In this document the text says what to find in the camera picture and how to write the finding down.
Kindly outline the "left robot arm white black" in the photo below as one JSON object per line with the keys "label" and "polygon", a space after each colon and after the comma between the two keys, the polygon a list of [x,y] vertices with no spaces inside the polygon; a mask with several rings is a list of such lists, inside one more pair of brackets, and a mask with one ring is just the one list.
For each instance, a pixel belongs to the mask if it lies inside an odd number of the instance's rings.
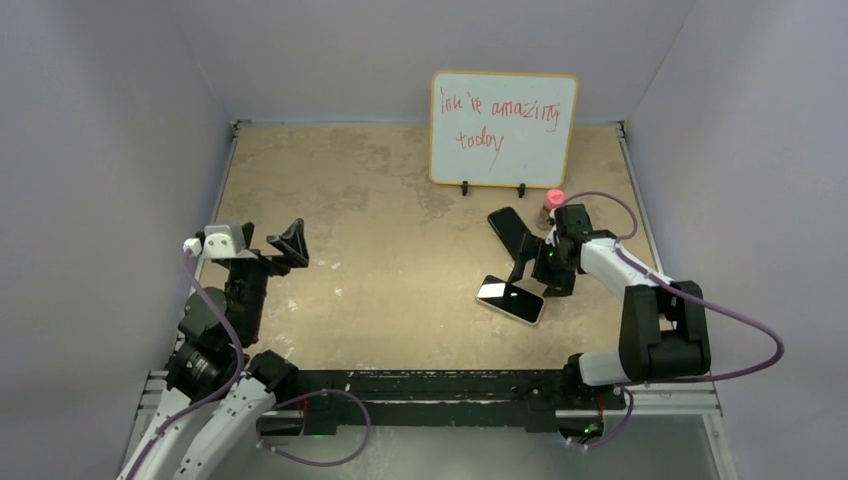
{"label": "left robot arm white black", "polygon": [[158,407],[119,476],[206,479],[270,407],[298,395],[298,369],[257,343],[268,281],[309,265],[305,222],[267,237],[276,254],[252,248],[254,224],[210,224],[183,242],[193,285],[178,325],[181,343],[166,364]]}

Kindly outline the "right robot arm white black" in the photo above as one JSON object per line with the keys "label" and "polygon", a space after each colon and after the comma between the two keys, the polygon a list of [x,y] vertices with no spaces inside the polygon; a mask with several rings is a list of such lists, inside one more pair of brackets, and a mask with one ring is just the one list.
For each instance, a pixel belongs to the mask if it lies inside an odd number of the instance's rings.
{"label": "right robot arm white black", "polygon": [[699,376],[711,367],[702,290],[676,282],[632,256],[609,230],[595,228],[582,204],[552,211],[546,237],[533,234],[504,207],[487,221],[514,261],[508,282],[522,279],[532,261],[547,297],[573,294],[580,275],[599,280],[622,302],[618,343],[606,351],[573,354],[563,367],[561,392],[576,407],[619,384]]}

